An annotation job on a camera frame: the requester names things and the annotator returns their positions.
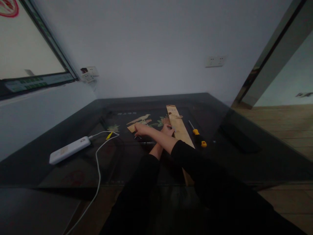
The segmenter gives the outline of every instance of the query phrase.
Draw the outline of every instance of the electrical outlet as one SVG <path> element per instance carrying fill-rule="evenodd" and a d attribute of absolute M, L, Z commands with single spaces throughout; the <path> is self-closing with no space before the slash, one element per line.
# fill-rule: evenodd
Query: electrical outlet
<path fill-rule="evenodd" d="M 89 72 L 82 74 L 82 80 L 85 82 L 92 82 L 95 80 L 94 76 L 91 75 Z"/>
<path fill-rule="evenodd" d="M 216 61 L 215 56 L 209 56 L 208 64 L 206 65 L 206 68 L 215 67 L 215 61 Z"/>
<path fill-rule="evenodd" d="M 225 56 L 218 56 L 217 58 L 218 58 L 217 65 L 218 66 L 223 66 L 224 65 L 224 61 L 225 61 Z"/>
<path fill-rule="evenodd" d="M 91 75 L 93 75 L 94 77 L 99 76 L 98 70 L 95 66 L 89 66 L 86 67 L 88 70 L 88 73 L 90 73 Z"/>
<path fill-rule="evenodd" d="M 209 56 L 206 68 L 210 67 L 221 67 L 224 65 L 226 56 Z"/>

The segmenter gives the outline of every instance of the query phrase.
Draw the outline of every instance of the sign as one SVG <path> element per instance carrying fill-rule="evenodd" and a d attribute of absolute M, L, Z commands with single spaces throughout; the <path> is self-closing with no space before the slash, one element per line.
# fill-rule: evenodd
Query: sign
<path fill-rule="evenodd" d="M 19 13 L 19 6 L 16 0 L 0 0 L 0 16 L 16 17 Z"/>

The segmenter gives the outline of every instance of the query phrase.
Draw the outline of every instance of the bird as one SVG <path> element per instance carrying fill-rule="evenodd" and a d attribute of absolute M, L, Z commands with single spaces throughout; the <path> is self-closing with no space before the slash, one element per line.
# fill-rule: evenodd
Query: bird
<path fill-rule="evenodd" d="M 151 115 L 151 114 L 146 114 L 145 116 L 142 116 L 142 117 L 139 117 L 139 118 L 137 118 L 137 119 L 135 119 L 135 120 L 132 120 L 131 122 L 127 123 L 126 125 L 129 125 L 129 124 L 131 124 L 131 123 L 138 122 L 138 121 L 140 121 L 140 120 L 141 120 L 141 121 L 146 120 L 150 115 Z"/>

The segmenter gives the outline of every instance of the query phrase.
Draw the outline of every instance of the white cable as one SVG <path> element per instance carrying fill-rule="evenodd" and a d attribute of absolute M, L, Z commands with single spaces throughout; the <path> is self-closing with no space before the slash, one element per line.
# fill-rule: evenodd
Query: white cable
<path fill-rule="evenodd" d="M 98 134 L 95 134 L 95 135 L 91 135 L 89 136 L 88 138 L 91 139 L 92 137 L 96 136 L 96 135 L 99 135 L 101 133 L 104 133 L 104 132 L 112 132 L 112 131 L 102 131 L 102 132 L 99 132 Z M 109 140 L 111 139 L 114 139 L 116 137 L 119 136 L 119 134 L 115 133 L 115 132 L 112 132 L 114 134 L 116 134 L 116 136 L 114 137 L 110 137 L 110 139 L 108 139 L 106 142 L 108 142 Z M 94 196 L 94 198 L 91 200 L 90 204 L 88 205 L 88 207 L 86 208 L 86 210 L 84 211 L 84 213 L 81 215 L 81 217 L 79 218 L 79 220 L 77 220 L 77 222 L 74 224 L 74 226 L 65 234 L 65 235 L 69 235 L 71 233 L 71 231 L 75 228 L 75 226 L 79 223 L 79 221 L 82 219 L 82 217 L 85 215 L 86 211 L 88 210 L 88 208 L 90 207 L 90 205 L 93 203 L 93 201 L 95 200 L 95 198 L 97 197 L 98 195 L 98 192 L 99 192 L 99 188 L 100 188 L 100 182 L 101 182 L 101 173 L 100 173 L 100 167 L 99 167 L 99 161 L 98 161 L 98 151 L 100 150 L 100 148 L 106 143 L 104 142 L 99 148 L 98 150 L 96 151 L 96 160 L 97 160 L 97 166 L 98 166 L 98 173 L 99 173 L 99 183 L 98 183 L 98 188 L 97 188 L 97 191 L 96 191 L 96 194 Z"/>

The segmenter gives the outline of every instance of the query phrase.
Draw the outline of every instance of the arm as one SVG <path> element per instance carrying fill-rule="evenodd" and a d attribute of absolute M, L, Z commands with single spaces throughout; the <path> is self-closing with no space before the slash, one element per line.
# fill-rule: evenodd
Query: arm
<path fill-rule="evenodd" d="M 165 135 L 174 130 L 162 129 Z M 163 147 L 156 144 L 150 153 L 143 156 L 130 181 L 118 196 L 100 234 L 143 234 L 149 222 L 149 196 L 157 183 Z"/>
<path fill-rule="evenodd" d="M 155 139 L 181 165 L 195 181 L 195 190 L 201 202 L 215 212 L 231 229 L 250 230 L 279 228 L 303 232 L 274 211 L 253 189 L 230 176 L 215 162 L 202 155 L 183 141 L 165 136 L 157 130 L 136 126 L 139 134 Z"/>

